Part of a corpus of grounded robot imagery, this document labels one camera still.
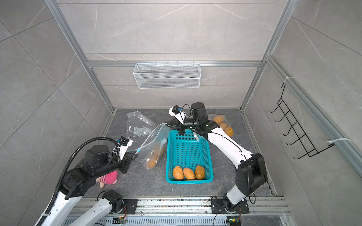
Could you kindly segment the clear pink-dotted zipper bag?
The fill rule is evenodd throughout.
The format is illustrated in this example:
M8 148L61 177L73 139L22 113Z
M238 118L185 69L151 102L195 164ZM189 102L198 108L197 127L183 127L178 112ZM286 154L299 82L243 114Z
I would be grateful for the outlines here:
M216 122L229 137L233 137L235 135L235 131L225 115L208 115L208 117L210 120Z

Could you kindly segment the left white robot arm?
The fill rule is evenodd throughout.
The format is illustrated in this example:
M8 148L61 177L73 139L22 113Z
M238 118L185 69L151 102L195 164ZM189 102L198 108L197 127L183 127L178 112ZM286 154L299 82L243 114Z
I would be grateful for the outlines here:
M71 210L101 177L113 173L127 173L130 164L138 157L138 153L128 152L130 141L126 145L116 144L110 151L106 145L95 145L87 150L84 159L73 169L70 164L85 147L82 144L71 155L56 185L52 199L37 221L38 226L61 226L65 223ZM74 222L79 226L92 226L110 212L118 213L123 208L123 197L114 190L105 192L102 198Z

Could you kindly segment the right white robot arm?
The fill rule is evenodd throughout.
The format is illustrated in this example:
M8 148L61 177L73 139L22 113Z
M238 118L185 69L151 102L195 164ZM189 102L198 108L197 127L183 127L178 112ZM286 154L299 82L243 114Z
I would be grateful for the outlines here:
M191 116L187 117L183 108L175 105L169 109L174 119L166 125L180 135L189 129L197 137L214 144L231 160L236 168L235 185L224 194L222 200L225 210L231 211L268 181L264 157L244 149L218 123L210 120L203 103L192 104L190 113Z

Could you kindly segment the clear plastic bag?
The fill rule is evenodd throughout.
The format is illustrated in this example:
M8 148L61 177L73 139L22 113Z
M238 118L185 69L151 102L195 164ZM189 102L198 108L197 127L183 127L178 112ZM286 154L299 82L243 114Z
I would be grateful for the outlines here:
M166 123L158 125L137 150L137 161L142 163L144 168L149 159L159 162L158 153L162 145L167 145L169 132L170 128Z
M127 137L143 137L149 135L156 127L156 124L140 111L129 112L127 113L127 117Z

